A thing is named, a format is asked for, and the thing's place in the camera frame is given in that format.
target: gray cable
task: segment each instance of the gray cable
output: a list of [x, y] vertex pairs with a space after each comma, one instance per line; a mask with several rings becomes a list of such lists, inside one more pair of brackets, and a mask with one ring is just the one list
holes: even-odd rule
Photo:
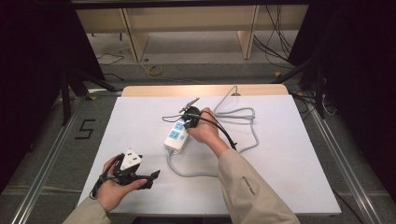
[[[254, 123], [253, 121], [254, 121], [254, 119], [256, 118], [256, 116], [255, 116], [255, 115], [256, 115], [256, 112], [255, 112], [254, 108], [252, 108], [252, 107], [242, 107], [242, 108], [235, 109], [235, 110], [231, 110], [231, 111], [227, 111], [227, 112], [217, 112], [219, 106], [220, 106], [220, 105], [225, 101], [225, 99], [230, 95], [230, 93], [233, 91], [233, 89], [235, 89], [235, 94], [238, 93], [238, 87], [237, 87], [237, 86], [233, 86], [233, 87], [230, 89], [230, 91], [224, 96], [224, 98], [219, 102], [219, 104], [216, 105], [216, 107], [215, 107], [215, 109], [214, 109], [213, 112], [215, 113], [215, 117], [216, 117], [216, 118], [224, 118], [224, 119], [247, 119], [247, 120], [249, 121], [249, 123], [236, 123], [236, 124], [249, 124], [249, 125], [250, 125], [250, 130], [251, 130], [251, 132], [252, 132], [252, 134], [253, 134], [253, 136], [254, 136], [254, 139], [255, 139], [255, 141], [256, 141], [252, 146], [244, 147], [244, 148], [242, 148], [242, 149], [239, 149], [239, 153], [242, 153], [242, 152], [244, 152], [244, 151], [246, 151], [246, 150], [252, 149], [252, 148], [254, 148], [254, 147], [256, 147], [256, 146], [259, 145], [259, 138], [257, 137], [257, 134], [256, 134], [256, 132], [254, 131], [254, 128], [253, 128], [253, 123]], [[250, 116], [235, 116], [235, 115], [230, 115], [230, 114], [232, 114], [232, 113], [239, 112], [239, 111], [243, 111], [243, 110], [250, 110], [250, 111], [251, 111], [251, 115], [250, 115]]]
[[183, 177], [197, 177], [197, 176], [208, 176], [208, 177], [218, 177], [218, 175], [216, 174], [212, 174], [209, 172], [194, 172], [194, 173], [190, 173], [190, 174], [185, 174], [185, 173], [181, 173], [171, 162], [171, 155], [172, 155], [172, 149], [168, 149], [168, 164], [171, 167], [171, 169], [177, 174], [177, 175], [181, 175]]

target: floor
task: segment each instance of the floor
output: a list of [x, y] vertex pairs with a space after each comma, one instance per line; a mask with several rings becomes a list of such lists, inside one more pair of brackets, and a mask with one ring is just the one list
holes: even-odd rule
[[[270, 35], [270, 32], [258, 32], [256, 34], [263, 43], [266, 43]], [[297, 32], [285, 31], [285, 37], [291, 45], [296, 35]], [[265, 80], [273, 79], [276, 71], [280, 71], [282, 74], [286, 73], [289, 69], [285, 66], [290, 66], [277, 57], [266, 56], [257, 46], [253, 46], [249, 60], [242, 59], [235, 32], [152, 34], [142, 63], [133, 62], [125, 36], [122, 40], [120, 40], [120, 34], [95, 34], [94, 36], [88, 35], [88, 38], [96, 56], [99, 58], [98, 62], [102, 64], [104, 73], [114, 73], [114, 75], [129, 81], [143, 80], [143, 77], [139, 75], [131, 77], [131, 71], [125, 71], [124, 66], [130, 66], [127, 67], [130, 69], [138, 69], [142, 65], [148, 68], [152, 65], [167, 64], [168, 66], [164, 66], [167, 69], [165, 72], [181, 73], [177, 77], [170, 77], [175, 79], [174, 82], [170, 82], [174, 84], [180, 83], [176, 79], [180, 79], [183, 75], [186, 79], [191, 79], [188, 73], [192, 73], [191, 69], [196, 69], [194, 64], [200, 66], [203, 71], [229, 69], [225, 71], [229, 71], [230, 76], [232, 76], [234, 70], [238, 69], [247, 73], [254, 73], [257, 69], [260, 69], [257, 67], [263, 64], [275, 63], [283, 66], [272, 65], [271, 69], [273, 70], [269, 69], [265, 74], [266, 77], [263, 77]], [[273, 37], [269, 46], [279, 54], [283, 54], [278, 39]], [[110, 63], [112, 65], [118, 64], [119, 67], [106, 66]], [[115, 85], [122, 83], [112, 75], [108, 75], [106, 79], [110, 83], [115, 83]], [[209, 77], [205, 79], [205, 81], [207, 80], [218, 81]], [[152, 84], [158, 84], [158, 82], [164, 80], [149, 80], [147, 83], [150, 84], [150, 81]], [[297, 91], [297, 83], [298, 77], [287, 81], [285, 85], [290, 91]], [[87, 86], [91, 89], [97, 89], [90, 84]], [[45, 178], [41, 180], [43, 188], [38, 190], [37, 198], [32, 199], [34, 203], [30, 207], [31, 210], [28, 210], [26, 223], [59, 223], [68, 216], [76, 206], [116, 99], [117, 95], [114, 94], [93, 94], [92, 97], [82, 100], [77, 98], [73, 104], [73, 108], [76, 109], [76, 119], [74, 123], [67, 127], [60, 125], [63, 115], [62, 102], [55, 102], [47, 122], [40, 130], [40, 137], [34, 143], [34, 149], [26, 155], [20, 168], [0, 196], [0, 223], [12, 222], [12, 218], [21, 210], [21, 203], [26, 199], [26, 193], [34, 187], [37, 174], [43, 173], [40, 170], [43, 164], [47, 164], [49, 169], [45, 173]], [[332, 188], [356, 211], [357, 216], [363, 220], [363, 223], [396, 223], [395, 203], [359, 153], [359, 149], [350, 136], [342, 117], [338, 114], [329, 115], [333, 110], [333, 108], [329, 108], [331, 111], [323, 121], [318, 119], [318, 115], [312, 107], [300, 100], [295, 102], [299, 110], [302, 111], [305, 128]], [[85, 134], [79, 131], [81, 122], [92, 118], [95, 119], [95, 122], [87, 122], [88, 128], [95, 129], [91, 139], [76, 140], [76, 137]], [[65, 138], [61, 139], [59, 133], [66, 133]], [[326, 138], [324, 133], [332, 134], [333, 138]], [[59, 148], [60, 152], [54, 152], [56, 148]], [[52, 156], [53, 163], [48, 162], [47, 156]], [[336, 157], [341, 157], [341, 160], [335, 160]], [[347, 164], [347, 168], [344, 170], [340, 169], [343, 164]], [[351, 210], [347, 208], [346, 203], [342, 203], [341, 199], [339, 203], [343, 210], [343, 213], [339, 216], [299, 216], [299, 219], [302, 223], [360, 223]], [[131, 223], [134, 219], [133, 217], [114, 214], [109, 216], [113, 223]], [[196, 220], [187, 218], [154, 220], [147, 218], [142, 223], [171, 223], [170, 221], [172, 223], [193, 223]], [[201, 220], [202, 223], [222, 223], [223, 221], [226, 221], [226, 219]]]

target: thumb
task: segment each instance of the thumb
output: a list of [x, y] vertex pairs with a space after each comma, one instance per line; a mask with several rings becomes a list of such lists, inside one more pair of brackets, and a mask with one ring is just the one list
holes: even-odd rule
[[133, 190], [139, 189], [140, 187], [145, 185], [147, 182], [148, 182], [147, 179], [137, 179], [136, 181], [132, 182], [129, 185], [122, 186], [122, 188], [123, 188], [125, 194], [127, 194]]

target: hand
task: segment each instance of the hand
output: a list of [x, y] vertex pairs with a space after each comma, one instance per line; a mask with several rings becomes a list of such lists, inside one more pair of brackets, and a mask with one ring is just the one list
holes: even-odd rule
[[[208, 107], [203, 109], [201, 112], [202, 118], [217, 123], [217, 121], [212, 117], [213, 112]], [[229, 146], [219, 137], [218, 127], [202, 119], [199, 120], [198, 125], [195, 128], [187, 129], [187, 132], [198, 142], [207, 144], [218, 158], [222, 152], [229, 148]]]
[[[103, 171], [107, 168], [108, 165], [115, 159], [113, 157], [109, 161], [106, 162]], [[115, 164], [110, 168], [108, 171], [110, 174], [113, 174]], [[105, 183], [103, 183], [98, 192], [97, 192], [97, 200], [98, 202], [102, 205], [102, 207], [105, 209], [106, 212], [109, 212], [116, 208], [123, 197], [127, 195], [129, 192], [139, 189], [143, 185], [145, 185], [147, 182], [147, 179], [138, 179], [134, 182], [132, 182], [129, 185], [121, 186], [114, 182], [111, 179], [108, 179]]]

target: white table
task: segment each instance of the white table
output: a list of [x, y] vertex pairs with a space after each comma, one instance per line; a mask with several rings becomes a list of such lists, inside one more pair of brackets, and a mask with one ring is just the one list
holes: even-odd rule
[[[149, 175], [157, 170], [161, 170], [161, 173], [152, 189], [130, 193], [113, 212], [163, 217], [228, 216], [216, 178], [181, 177], [166, 162], [167, 150], [163, 140], [173, 123], [164, 122], [162, 116], [176, 115], [192, 99], [194, 97], [191, 96], [119, 98], [79, 202], [89, 195], [102, 172], [103, 164], [131, 147], [143, 155], [143, 162], [137, 170], [139, 175]], [[205, 106], [214, 108], [220, 99], [222, 96], [203, 96], [195, 106], [201, 109]], [[291, 96], [233, 96], [223, 103], [219, 111], [243, 106], [251, 106], [256, 110], [254, 128], [260, 144], [242, 155], [290, 209], [296, 214], [340, 214], [338, 203]], [[249, 126], [232, 124], [227, 120], [220, 122], [238, 143], [238, 148], [253, 143]], [[215, 173], [218, 165], [213, 152], [192, 138], [182, 153], [172, 157], [172, 162], [185, 173]]]

